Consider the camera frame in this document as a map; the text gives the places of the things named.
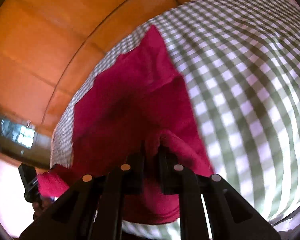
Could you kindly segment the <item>left hand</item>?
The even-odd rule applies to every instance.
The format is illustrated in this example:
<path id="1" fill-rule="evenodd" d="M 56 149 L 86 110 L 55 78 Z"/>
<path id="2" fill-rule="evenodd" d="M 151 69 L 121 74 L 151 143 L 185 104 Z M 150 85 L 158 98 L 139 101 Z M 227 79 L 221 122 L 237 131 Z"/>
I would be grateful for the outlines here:
<path id="1" fill-rule="evenodd" d="M 35 202 L 32 203 L 34 210 L 33 220 L 39 218 L 54 202 L 55 199 L 53 197 L 40 196 Z"/>

